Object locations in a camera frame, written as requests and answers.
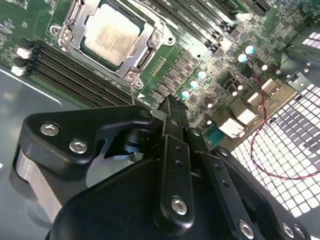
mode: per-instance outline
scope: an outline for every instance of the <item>cpu socket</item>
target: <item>cpu socket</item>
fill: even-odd
[[[166,19],[138,0],[75,0],[50,33],[63,51],[135,89],[156,51],[176,42]]]

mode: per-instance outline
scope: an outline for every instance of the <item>motherboard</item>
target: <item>motherboard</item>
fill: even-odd
[[[295,96],[283,50],[319,21],[317,0],[0,0],[0,63],[82,108],[174,95],[212,148],[262,123],[254,75],[270,115]]]

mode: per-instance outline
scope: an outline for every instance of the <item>red wire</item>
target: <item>red wire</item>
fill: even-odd
[[[260,88],[260,93],[261,93],[261,96],[262,96],[262,108],[263,108],[263,114],[264,114],[264,121],[263,121],[263,124],[262,126],[255,132],[254,136],[253,136],[253,139],[251,141],[251,148],[250,148],[250,157],[251,157],[251,160],[253,162],[253,164],[262,172],[264,172],[265,174],[267,174],[268,176],[270,177],[275,177],[275,178],[279,178],[279,179],[283,179],[283,180],[303,180],[303,179],[306,179],[306,178],[310,178],[310,177],[314,177],[316,176],[317,174],[320,173],[320,171],[316,171],[315,173],[311,173],[309,175],[306,175],[306,176],[297,176],[297,177],[287,177],[287,176],[283,176],[283,175],[277,175],[277,174],[273,174],[271,172],[268,172],[266,171],[262,166],[260,166],[255,158],[254,158],[254,155],[253,155],[253,152],[254,152],[254,144],[256,142],[256,137],[259,135],[259,132],[264,128],[264,126],[267,124],[267,121],[268,121],[268,117],[267,117],[267,108],[266,108],[266,100],[265,100],[265,95],[264,95],[264,90],[262,89],[262,86],[261,86],[261,82],[258,78],[257,75],[253,75],[253,77],[255,78],[259,88]]]

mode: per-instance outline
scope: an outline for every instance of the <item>metal mesh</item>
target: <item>metal mesh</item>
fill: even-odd
[[[269,173],[306,176],[320,170],[320,88],[310,85],[283,107],[256,137],[254,159]],[[287,209],[298,217],[320,205],[320,175],[304,180],[269,177],[250,158],[253,135],[232,154]]]

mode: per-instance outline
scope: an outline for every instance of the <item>red and black wire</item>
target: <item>red and black wire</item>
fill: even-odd
[[[260,94],[261,94],[261,97],[262,97],[262,110],[263,110],[263,124],[261,127],[258,128],[258,130],[255,132],[253,138],[252,138],[252,141],[251,141],[251,145],[250,145],[250,157],[251,157],[251,160],[253,162],[253,164],[262,172],[264,172],[265,174],[267,174],[268,176],[270,177],[275,177],[275,178],[279,178],[279,179],[282,179],[282,180],[303,180],[303,179],[306,179],[306,178],[311,178],[311,177],[314,177],[316,176],[317,174],[320,173],[320,171],[316,171],[314,173],[311,173],[311,174],[308,174],[308,175],[305,175],[305,176],[297,176],[297,177],[289,177],[289,176],[284,176],[284,175],[277,175],[277,174],[274,174],[274,173],[271,173],[271,172],[268,172],[264,167],[260,166],[257,161],[255,160],[254,158],[254,144],[256,142],[256,137],[259,135],[260,131],[264,128],[264,126],[268,123],[268,115],[267,115],[267,107],[266,107],[266,99],[265,99],[265,94],[264,94],[264,90],[262,88],[262,84],[260,82],[260,79],[259,77],[254,73],[253,71],[253,68],[252,68],[252,77],[255,79],[256,83],[258,84],[259,86],[259,89],[260,89]]]

